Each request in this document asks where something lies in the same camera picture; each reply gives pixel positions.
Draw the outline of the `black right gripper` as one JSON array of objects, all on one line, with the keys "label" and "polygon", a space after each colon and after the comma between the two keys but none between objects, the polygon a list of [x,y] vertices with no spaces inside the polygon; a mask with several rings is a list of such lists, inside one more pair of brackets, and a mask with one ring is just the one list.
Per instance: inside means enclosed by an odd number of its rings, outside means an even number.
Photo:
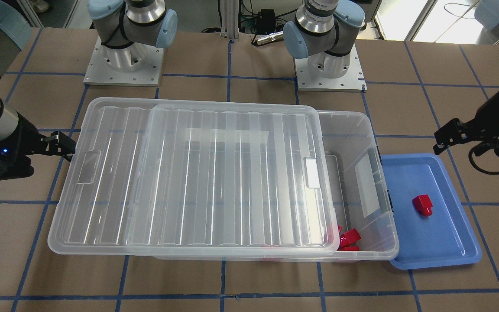
[{"label": "black right gripper", "polygon": [[0,117],[0,180],[32,176],[30,155],[61,156],[71,162],[77,143],[63,132],[44,136],[17,112]]}]

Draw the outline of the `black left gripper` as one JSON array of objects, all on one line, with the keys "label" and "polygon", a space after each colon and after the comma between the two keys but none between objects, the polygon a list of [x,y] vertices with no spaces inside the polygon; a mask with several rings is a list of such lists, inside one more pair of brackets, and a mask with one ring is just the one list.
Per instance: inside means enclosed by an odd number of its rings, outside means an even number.
[{"label": "black left gripper", "polygon": [[481,156],[488,150],[494,150],[499,156],[499,93],[481,105],[469,122],[451,119],[434,136],[436,144],[432,150],[435,155],[440,155],[450,146],[478,141],[475,156]]}]

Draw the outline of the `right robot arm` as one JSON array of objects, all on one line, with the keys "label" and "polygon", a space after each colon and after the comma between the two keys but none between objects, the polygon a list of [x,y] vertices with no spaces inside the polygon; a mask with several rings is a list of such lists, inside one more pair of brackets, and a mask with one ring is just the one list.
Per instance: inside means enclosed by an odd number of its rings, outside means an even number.
[{"label": "right robot arm", "polygon": [[[131,71],[140,64],[137,47],[170,47],[178,30],[178,14],[163,0],[90,0],[87,11],[115,71]],[[0,80],[31,33],[22,14],[0,0]],[[32,176],[31,155],[71,161],[75,149],[72,138],[63,132],[44,136],[0,97],[0,180]]]}]

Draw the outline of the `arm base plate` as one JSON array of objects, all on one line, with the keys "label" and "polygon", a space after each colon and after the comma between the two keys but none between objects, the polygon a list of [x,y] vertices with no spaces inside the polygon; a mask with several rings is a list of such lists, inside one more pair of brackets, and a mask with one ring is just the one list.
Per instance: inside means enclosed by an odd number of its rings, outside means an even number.
[{"label": "arm base plate", "polygon": [[342,57],[323,52],[295,59],[294,64],[300,91],[365,92],[368,89],[355,45]]},{"label": "arm base plate", "polygon": [[111,49],[97,38],[83,82],[99,86],[158,87],[164,52],[163,48],[140,43]]}]

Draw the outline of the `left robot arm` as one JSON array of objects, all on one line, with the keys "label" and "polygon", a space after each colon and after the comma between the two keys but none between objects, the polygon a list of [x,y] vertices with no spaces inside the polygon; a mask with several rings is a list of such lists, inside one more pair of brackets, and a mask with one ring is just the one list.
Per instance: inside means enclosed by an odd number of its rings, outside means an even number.
[{"label": "left robot arm", "polygon": [[[499,0],[481,0],[475,19],[490,34],[499,39]],[[326,79],[343,75],[349,65],[350,50],[358,35],[358,26],[364,20],[364,12],[349,0],[307,0],[295,14],[295,20],[283,26],[287,51],[296,60],[314,62],[317,74]],[[499,44],[487,46],[486,51],[498,52]],[[438,65],[432,77],[418,74],[418,79],[427,85],[449,85],[450,75],[467,69],[466,77],[459,81],[477,81],[480,74],[499,68],[499,55],[489,57],[488,64],[471,63],[465,51],[455,45],[448,55],[445,51],[431,50],[429,55],[414,59],[416,69],[421,69],[427,60],[430,68]],[[462,122],[458,118],[449,120],[434,133],[436,143],[433,151],[441,154],[451,146],[476,142],[470,156],[481,156],[493,150],[499,156],[499,90],[481,105],[474,117]]]}]

